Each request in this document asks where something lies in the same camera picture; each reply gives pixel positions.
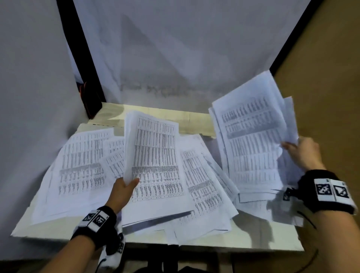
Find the pile of loose printed sheets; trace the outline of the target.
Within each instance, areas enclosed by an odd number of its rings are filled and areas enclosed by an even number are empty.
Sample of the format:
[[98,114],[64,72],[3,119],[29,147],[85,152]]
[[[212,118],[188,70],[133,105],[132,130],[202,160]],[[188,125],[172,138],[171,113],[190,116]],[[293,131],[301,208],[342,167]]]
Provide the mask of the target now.
[[[42,180],[37,193],[31,225],[65,217],[85,216],[100,206],[115,179],[124,172],[123,136],[115,136],[113,129],[77,133],[66,143]],[[153,217],[146,221],[122,224],[118,217],[118,230],[124,234],[165,230],[168,244],[183,244],[205,235],[231,230],[230,219],[238,214],[231,194],[225,188],[228,177],[212,158],[199,134],[179,137],[182,173],[185,182],[172,182],[167,172],[164,182],[158,179],[140,183],[135,188],[123,216],[135,212],[131,204],[175,196],[188,191],[195,210],[184,216]]]

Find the wide printed paper stack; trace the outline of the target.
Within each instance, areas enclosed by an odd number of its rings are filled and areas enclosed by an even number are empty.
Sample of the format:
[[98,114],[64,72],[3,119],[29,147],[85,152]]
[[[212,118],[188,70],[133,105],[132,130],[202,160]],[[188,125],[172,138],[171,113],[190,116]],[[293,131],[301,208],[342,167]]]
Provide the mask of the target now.
[[212,102],[223,140],[229,178],[239,189],[281,190],[295,185],[301,171],[282,142],[293,124],[269,70]]

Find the black table frame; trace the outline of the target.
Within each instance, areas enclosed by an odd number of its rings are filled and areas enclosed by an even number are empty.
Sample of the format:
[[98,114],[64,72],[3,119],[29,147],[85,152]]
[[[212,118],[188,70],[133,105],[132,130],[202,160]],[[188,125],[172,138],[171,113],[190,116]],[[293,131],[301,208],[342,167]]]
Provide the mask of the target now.
[[209,247],[130,244],[116,273],[234,273],[232,254]]

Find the black wristband with marker tags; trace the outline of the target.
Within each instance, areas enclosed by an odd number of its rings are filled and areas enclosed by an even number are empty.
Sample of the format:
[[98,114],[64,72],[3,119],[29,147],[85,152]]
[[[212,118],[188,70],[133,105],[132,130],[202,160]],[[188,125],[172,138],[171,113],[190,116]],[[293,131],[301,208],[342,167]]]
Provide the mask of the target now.
[[358,208],[345,182],[327,170],[309,170],[298,181],[297,198],[311,212],[338,211],[355,215]]
[[98,250],[117,238],[116,221],[117,215],[108,206],[92,210],[76,226],[71,240],[77,236],[88,237]]

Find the person's right hand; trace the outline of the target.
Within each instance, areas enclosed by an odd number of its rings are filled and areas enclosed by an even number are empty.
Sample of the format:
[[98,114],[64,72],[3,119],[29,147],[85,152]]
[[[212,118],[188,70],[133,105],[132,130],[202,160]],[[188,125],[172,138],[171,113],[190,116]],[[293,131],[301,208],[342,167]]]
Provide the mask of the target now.
[[311,137],[299,136],[299,154],[289,154],[297,166],[304,171],[326,170],[322,162],[320,145]]

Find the white backdrop cloth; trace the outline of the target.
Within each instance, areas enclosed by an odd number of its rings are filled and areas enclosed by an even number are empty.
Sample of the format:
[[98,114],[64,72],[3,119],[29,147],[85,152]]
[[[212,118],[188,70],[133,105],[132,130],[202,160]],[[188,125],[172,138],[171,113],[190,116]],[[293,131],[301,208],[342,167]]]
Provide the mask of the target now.
[[73,0],[106,102],[183,111],[274,73],[311,0]]

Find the narrow printed paper stack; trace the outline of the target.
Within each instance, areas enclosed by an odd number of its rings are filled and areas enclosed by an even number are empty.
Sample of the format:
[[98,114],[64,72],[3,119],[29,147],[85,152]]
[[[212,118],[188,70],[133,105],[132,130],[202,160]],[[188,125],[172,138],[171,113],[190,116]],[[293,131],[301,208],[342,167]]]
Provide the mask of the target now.
[[123,179],[126,185],[136,178],[139,183],[121,211],[122,225],[189,215],[195,204],[182,169],[179,124],[131,111],[124,136]]

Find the person's right forearm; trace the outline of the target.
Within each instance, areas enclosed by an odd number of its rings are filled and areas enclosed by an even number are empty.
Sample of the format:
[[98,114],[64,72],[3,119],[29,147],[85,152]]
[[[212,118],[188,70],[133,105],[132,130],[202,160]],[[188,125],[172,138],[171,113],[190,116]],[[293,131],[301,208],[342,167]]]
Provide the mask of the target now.
[[313,217],[325,272],[360,273],[360,228],[353,216],[342,211],[319,211]]

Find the black frame post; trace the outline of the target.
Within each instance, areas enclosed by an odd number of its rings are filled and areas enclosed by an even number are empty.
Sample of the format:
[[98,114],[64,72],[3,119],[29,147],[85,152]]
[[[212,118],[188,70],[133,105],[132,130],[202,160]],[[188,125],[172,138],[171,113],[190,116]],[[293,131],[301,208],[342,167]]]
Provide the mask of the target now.
[[74,0],[56,0],[65,38],[83,84],[77,83],[89,119],[94,119],[106,98],[77,14]]

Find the person's left hand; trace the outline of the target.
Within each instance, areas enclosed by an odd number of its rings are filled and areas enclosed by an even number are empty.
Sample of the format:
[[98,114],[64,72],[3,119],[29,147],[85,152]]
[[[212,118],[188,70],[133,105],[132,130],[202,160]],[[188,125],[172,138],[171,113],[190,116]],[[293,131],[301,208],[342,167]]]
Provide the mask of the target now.
[[105,206],[111,208],[115,214],[118,214],[126,206],[132,196],[125,193],[124,188],[126,185],[123,177],[116,179],[105,204]]

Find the brown cardboard panel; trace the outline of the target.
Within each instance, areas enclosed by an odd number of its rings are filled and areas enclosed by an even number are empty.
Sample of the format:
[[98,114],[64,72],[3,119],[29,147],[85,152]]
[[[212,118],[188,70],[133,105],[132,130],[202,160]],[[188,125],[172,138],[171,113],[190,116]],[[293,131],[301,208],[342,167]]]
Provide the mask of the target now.
[[360,0],[324,0],[278,69],[299,134],[360,201]]

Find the person's left forearm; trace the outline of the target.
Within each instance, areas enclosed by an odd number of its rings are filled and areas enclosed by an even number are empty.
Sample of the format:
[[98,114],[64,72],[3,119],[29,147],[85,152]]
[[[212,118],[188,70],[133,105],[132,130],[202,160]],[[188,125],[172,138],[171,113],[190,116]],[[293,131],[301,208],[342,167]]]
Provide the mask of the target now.
[[83,235],[70,240],[40,273],[84,273],[95,252],[94,242]]

